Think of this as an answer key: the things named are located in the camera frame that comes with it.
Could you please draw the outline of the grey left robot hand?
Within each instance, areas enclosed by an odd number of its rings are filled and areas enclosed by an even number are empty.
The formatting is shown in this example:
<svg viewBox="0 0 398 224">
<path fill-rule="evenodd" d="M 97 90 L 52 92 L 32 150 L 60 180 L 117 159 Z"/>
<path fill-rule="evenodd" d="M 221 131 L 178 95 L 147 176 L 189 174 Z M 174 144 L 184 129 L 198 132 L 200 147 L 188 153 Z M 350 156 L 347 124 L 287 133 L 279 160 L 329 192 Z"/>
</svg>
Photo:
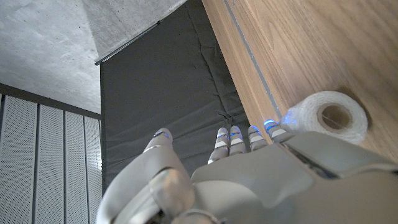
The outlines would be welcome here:
<svg viewBox="0 0 398 224">
<path fill-rule="evenodd" d="M 189 175 L 158 130 L 106 189 L 98 223 L 396 223 L 397 164 L 317 132 L 272 120 L 221 128 L 208 163 Z"/>
</svg>

